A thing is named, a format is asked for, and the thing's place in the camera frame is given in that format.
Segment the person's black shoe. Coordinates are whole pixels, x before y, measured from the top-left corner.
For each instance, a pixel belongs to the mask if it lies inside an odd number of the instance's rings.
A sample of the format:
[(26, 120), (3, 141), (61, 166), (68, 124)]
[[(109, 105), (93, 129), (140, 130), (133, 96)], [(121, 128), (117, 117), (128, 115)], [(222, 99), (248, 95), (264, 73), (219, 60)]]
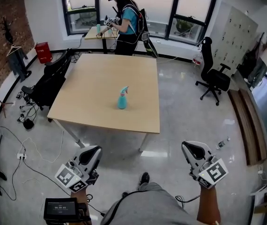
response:
[(150, 181), (150, 176), (148, 172), (144, 172), (140, 178), (139, 185), (142, 185), (144, 183), (149, 183)]

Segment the red box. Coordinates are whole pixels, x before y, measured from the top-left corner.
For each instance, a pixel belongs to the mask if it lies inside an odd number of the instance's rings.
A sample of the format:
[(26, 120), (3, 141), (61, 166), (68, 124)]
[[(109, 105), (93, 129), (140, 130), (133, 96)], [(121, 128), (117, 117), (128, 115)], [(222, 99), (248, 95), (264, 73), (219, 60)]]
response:
[(37, 57), (41, 64), (45, 64), (47, 62), (51, 62), (52, 53), (50, 51), (49, 45), (47, 42), (37, 43), (35, 46), (35, 50), (37, 53)]

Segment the clear water jug red label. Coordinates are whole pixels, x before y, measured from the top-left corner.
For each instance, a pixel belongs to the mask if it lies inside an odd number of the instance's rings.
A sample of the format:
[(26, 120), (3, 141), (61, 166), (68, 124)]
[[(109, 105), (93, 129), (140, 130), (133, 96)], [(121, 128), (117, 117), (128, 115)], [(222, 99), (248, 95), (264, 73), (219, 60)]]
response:
[(198, 49), (192, 60), (194, 65), (200, 66), (203, 62), (203, 55), (201, 49)]

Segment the black pouch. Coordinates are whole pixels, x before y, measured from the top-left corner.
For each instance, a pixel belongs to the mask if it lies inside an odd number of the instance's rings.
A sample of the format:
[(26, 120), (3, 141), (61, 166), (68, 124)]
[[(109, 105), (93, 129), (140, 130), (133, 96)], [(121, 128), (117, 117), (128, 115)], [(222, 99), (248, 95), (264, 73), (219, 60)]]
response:
[(26, 119), (24, 122), (23, 122), (23, 126), (26, 130), (30, 130), (34, 127), (34, 122), (31, 121), (30, 119)]

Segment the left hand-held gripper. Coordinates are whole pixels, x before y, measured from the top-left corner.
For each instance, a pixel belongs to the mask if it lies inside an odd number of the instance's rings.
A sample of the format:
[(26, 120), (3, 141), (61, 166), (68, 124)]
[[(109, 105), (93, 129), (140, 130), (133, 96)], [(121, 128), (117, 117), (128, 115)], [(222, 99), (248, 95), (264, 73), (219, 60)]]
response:
[(102, 157), (100, 146), (88, 146), (77, 151), (74, 159), (62, 164), (55, 175), (57, 181), (72, 193), (94, 185), (98, 179), (96, 168)]

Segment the black monitor screen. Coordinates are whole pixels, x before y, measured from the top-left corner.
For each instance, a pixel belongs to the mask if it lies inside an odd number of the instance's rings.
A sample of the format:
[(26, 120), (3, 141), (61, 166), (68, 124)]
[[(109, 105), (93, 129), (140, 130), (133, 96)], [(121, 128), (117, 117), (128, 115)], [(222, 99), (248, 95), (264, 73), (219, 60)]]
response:
[(46, 198), (44, 220), (47, 225), (91, 225), (87, 205), (76, 198)]

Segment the black office chair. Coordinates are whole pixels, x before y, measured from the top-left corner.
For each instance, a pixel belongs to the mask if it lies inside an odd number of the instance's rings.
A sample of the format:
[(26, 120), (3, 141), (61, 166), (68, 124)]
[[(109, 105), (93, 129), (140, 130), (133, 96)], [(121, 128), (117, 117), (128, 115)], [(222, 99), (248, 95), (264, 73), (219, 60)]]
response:
[(71, 63), (71, 50), (65, 50), (54, 62), (45, 63), (44, 74), (33, 87), (22, 87), (22, 92), (28, 95), (39, 108), (51, 107), (66, 78), (65, 75)]
[(220, 63), (221, 69), (213, 69), (213, 56), (211, 51), (212, 39), (210, 37), (205, 37), (201, 42), (201, 52), (204, 62), (204, 67), (201, 72), (201, 78), (204, 82), (196, 81), (195, 85), (199, 84), (206, 87), (207, 91), (200, 97), (200, 100), (209, 93), (212, 92), (216, 99), (216, 106), (219, 106), (220, 101), (216, 94), (218, 92), (221, 95), (222, 91), (227, 91), (230, 86), (230, 77), (224, 73), (224, 70), (231, 70), (227, 65)]

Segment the small wooden desk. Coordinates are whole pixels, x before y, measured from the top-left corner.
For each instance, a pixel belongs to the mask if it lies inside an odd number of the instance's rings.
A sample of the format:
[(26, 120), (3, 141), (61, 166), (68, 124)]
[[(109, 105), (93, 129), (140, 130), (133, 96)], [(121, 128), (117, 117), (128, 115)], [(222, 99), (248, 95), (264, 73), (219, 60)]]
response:
[(85, 35), (85, 40), (98, 40), (102, 42), (103, 45), (103, 52), (104, 54), (107, 54), (108, 50), (107, 50), (107, 40), (113, 40), (113, 41), (117, 41), (118, 39), (118, 35), (119, 32), (117, 30), (114, 30), (112, 28), (108, 29), (105, 31), (105, 33), (102, 34), (102, 36), (99, 36), (99, 32), (103, 31), (104, 29), (106, 29), (107, 26), (103, 25), (103, 26), (93, 26), (91, 27), (91, 29), (88, 31), (88, 33)]

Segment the stack of wooden planks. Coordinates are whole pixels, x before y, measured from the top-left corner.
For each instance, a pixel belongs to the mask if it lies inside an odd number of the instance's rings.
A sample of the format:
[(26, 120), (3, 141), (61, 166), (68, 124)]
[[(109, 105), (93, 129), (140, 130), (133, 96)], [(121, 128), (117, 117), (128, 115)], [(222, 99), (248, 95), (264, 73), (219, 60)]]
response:
[(228, 95), (240, 127), (246, 164), (257, 165), (267, 159), (267, 143), (259, 115), (248, 91), (228, 90)]

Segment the teal spray bottle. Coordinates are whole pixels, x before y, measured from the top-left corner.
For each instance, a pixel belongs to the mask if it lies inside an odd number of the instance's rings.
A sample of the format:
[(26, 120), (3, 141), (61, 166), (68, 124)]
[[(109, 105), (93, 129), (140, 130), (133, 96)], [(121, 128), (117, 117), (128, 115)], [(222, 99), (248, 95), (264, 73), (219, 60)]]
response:
[(118, 98), (117, 106), (119, 109), (126, 109), (127, 99), (125, 95), (120, 95)]

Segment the person's grey shirt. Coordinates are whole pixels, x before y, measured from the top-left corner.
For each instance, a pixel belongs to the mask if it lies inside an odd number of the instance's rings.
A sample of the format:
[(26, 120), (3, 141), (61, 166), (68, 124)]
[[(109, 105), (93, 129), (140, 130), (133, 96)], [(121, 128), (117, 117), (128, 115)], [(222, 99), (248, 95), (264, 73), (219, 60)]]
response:
[(188, 214), (176, 199), (155, 182), (115, 202), (100, 225), (205, 225)]

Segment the person's left forearm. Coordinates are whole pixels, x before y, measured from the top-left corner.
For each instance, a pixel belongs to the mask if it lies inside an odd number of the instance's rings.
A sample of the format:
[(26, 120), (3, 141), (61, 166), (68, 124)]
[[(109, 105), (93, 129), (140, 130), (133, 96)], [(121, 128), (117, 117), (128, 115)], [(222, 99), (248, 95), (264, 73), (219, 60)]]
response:
[(71, 193), (71, 198), (76, 198), (77, 203), (84, 203), (87, 205), (88, 200), (87, 200), (87, 194), (86, 194), (86, 189), (83, 188), (80, 191), (76, 193)]

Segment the person's right forearm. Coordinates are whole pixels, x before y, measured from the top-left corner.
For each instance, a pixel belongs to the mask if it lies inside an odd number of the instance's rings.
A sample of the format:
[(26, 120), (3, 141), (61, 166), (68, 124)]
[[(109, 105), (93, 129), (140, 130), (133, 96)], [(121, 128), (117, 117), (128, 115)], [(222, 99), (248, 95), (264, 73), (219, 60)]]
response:
[(207, 225), (217, 225), (221, 223), (215, 187), (210, 189), (203, 186), (200, 187), (200, 203), (197, 220)]

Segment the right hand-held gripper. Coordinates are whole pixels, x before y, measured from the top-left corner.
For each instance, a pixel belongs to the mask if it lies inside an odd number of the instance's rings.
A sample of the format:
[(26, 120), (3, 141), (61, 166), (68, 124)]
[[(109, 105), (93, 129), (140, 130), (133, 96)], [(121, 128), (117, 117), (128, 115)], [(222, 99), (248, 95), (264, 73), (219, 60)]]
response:
[[(183, 141), (181, 148), (187, 162), (191, 166), (190, 176), (203, 187), (211, 189), (228, 174), (225, 163), (221, 158), (209, 157), (212, 155), (211, 149), (205, 143)], [(196, 160), (207, 161), (196, 168)]]

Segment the white locker cabinet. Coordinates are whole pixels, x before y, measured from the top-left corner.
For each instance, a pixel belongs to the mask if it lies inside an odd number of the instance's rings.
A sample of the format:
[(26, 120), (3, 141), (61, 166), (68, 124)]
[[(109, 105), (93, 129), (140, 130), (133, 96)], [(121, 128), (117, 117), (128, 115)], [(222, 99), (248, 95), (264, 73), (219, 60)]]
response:
[(211, 33), (213, 68), (220, 71), (224, 64), (227, 76), (236, 73), (238, 65), (254, 41), (258, 24), (248, 15), (233, 6), (226, 6), (219, 10)]

